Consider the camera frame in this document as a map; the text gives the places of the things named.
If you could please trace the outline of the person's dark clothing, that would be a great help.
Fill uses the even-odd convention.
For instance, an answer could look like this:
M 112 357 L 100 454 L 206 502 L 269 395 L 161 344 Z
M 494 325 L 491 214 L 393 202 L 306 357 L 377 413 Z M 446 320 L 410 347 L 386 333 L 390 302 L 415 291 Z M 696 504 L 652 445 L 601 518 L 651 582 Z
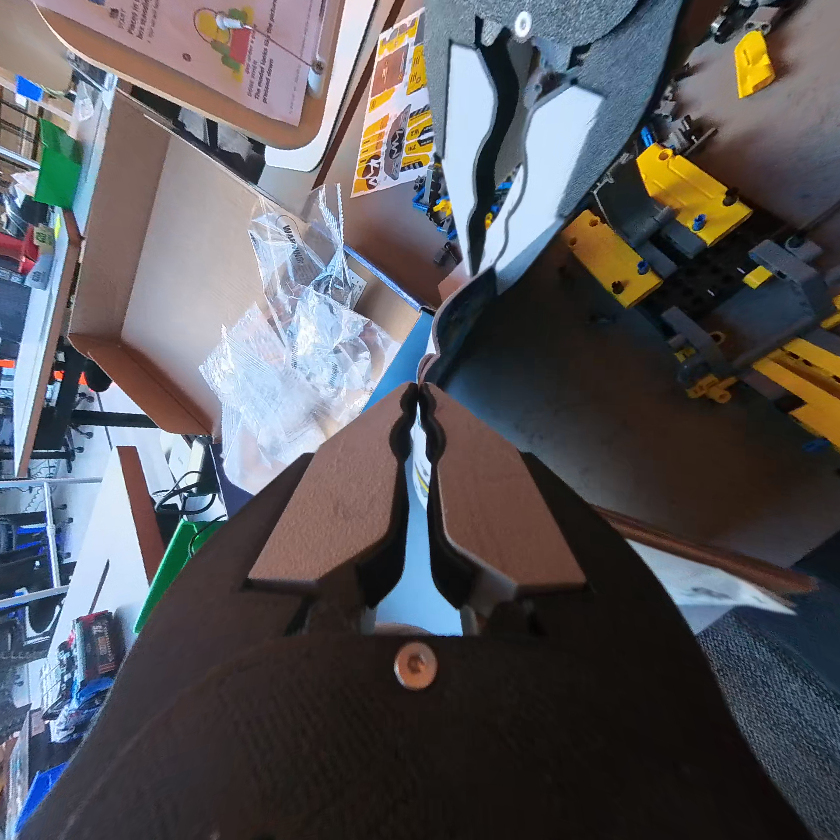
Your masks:
M 794 568 L 792 616 L 739 607 L 698 635 L 730 710 L 815 838 L 839 838 L 839 537 Z

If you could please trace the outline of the white stand base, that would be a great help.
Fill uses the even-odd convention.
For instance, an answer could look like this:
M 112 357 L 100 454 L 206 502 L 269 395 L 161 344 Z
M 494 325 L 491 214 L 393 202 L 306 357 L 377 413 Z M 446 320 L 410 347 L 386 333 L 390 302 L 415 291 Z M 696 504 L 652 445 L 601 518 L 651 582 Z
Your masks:
M 317 104 L 321 116 L 312 139 L 292 148 L 266 147 L 266 166 L 293 172 L 311 172 L 322 162 L 335 131 L 345 95 L 350 87 L 364 39 L 377 7 L 376 1 L 343 2 L 341 16 L 335 25 L 335 45 L 329 63 L 329 74 L 321 84 L 321 93 L 308 97 L 307 105 Z

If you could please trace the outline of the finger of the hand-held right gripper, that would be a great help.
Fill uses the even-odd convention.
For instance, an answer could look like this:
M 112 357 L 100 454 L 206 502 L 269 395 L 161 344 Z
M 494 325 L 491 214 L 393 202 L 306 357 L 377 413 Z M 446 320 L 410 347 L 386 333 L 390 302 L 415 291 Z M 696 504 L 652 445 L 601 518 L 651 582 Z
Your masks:
M 530 111 L 521 163 L 486 234 L 480 270 L 520 277 L 560 231 L 560 205 L 595 125 L 603 96 L 579 85 L 550 93 Z
M 445 180 L 467 277 L 497 268 L 522 202 L 525 53 L 514 39 L 449 46 Z

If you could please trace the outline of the green storage bin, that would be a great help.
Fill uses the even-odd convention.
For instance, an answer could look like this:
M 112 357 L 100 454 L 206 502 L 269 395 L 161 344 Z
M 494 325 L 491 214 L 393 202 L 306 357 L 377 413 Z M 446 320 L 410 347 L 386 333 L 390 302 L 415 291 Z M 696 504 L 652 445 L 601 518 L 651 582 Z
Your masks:
M 133 625 L 135 634 L 141 633 L 163 594 L 170 588 L 187 562 L 226 522 L 227 517 L 221 516 L 208 521 L 182 520 L 176 526 Z

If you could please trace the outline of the clear plastic bag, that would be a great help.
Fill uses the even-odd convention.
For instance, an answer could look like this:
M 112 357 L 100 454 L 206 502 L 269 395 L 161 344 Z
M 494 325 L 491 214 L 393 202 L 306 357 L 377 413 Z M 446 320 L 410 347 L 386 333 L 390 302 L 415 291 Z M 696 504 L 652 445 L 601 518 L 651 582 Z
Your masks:
M 254 496 L 362 412 L 397 342 L 359 310 L 370 282 L 350 265 L 340 185 L 297 212 L 261 199 L 248 238 L 262 297 L 199 370 L 222 408 L 226 478 Z

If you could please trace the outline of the yellow black building-block vehicle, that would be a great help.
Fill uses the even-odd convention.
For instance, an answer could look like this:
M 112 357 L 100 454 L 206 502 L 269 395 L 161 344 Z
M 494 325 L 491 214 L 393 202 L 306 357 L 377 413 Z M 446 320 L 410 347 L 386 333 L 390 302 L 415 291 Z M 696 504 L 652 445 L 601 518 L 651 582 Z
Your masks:
M 684 155 L 624 154 L 568 223 L 570 256 L 675 357 L 690 399 L 746 385 L 839 449 L 838 266 Z

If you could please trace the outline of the green plastic bin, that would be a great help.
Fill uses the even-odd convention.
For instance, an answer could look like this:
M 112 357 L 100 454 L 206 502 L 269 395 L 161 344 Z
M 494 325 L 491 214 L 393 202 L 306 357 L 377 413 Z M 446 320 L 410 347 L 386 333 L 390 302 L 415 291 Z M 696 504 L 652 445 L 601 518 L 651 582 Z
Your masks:
M 38 123 L 41 159 L 33 198 L 42 204 L 71 209 L 81 174 L 81 146 L 54 123 L 46 119 Z

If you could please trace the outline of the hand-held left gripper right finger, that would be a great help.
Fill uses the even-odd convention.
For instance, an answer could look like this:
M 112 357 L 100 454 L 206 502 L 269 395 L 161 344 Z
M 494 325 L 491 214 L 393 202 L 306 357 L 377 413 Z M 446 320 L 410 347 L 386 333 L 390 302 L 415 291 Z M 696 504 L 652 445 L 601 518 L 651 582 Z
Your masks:
M 522 454 L 435 385 L 419 405 L 427 442 L 430 560 L 453 607 L 494 611 L 587 584 Z

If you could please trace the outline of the printed instruction sheet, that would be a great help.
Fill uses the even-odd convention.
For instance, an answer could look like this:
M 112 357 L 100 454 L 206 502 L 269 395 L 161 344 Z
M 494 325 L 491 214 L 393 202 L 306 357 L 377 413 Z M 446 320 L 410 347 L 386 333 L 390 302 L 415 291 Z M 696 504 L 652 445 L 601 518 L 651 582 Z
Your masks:
M 86 62 L 266 146 L 295 150 L 321 128 L 344 2 L 34 5 Z

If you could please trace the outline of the yellow curved panel piece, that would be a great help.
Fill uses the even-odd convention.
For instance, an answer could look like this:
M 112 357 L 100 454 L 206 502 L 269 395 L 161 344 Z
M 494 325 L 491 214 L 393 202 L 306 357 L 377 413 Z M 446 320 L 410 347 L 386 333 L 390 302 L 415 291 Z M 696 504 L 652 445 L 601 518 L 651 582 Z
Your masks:
M 760 30 L 751 30 L 733 50 L 738 98 L 744 99 L 767 88 L 775 80 L 775 71 L 767 42 Z

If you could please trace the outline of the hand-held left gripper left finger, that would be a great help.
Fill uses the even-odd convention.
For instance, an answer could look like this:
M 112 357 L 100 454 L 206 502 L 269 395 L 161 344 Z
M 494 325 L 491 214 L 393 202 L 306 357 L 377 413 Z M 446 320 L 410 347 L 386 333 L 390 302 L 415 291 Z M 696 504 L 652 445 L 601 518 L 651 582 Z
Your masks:
M 404 569 L 405 464 L 418 387 L 403 383 L 311 457 L 248 573 L 255 588 L 374 609 Z

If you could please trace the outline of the beige box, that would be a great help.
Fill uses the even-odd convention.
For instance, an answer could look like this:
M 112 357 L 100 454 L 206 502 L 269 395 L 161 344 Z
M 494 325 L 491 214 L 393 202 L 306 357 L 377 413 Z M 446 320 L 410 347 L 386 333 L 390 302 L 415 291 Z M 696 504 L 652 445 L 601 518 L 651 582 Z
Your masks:
M 266 309 L 253 220 L 279 217 L 278 268 L 337 250 L 288 211 L 118 92 L 93 188 L 67 338 L 167 433 L 218 437 L 222 407 L 200 366 L 253 305 Z

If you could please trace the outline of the yellow sticker sheet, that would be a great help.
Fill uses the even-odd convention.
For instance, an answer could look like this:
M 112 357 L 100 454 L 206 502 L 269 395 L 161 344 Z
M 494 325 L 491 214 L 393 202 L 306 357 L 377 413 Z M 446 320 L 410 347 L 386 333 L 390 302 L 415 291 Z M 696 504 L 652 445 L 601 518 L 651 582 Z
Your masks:
M 378 38 L 352 197 L 414 184 L 434 163 L 425 17 L 421 7 Z

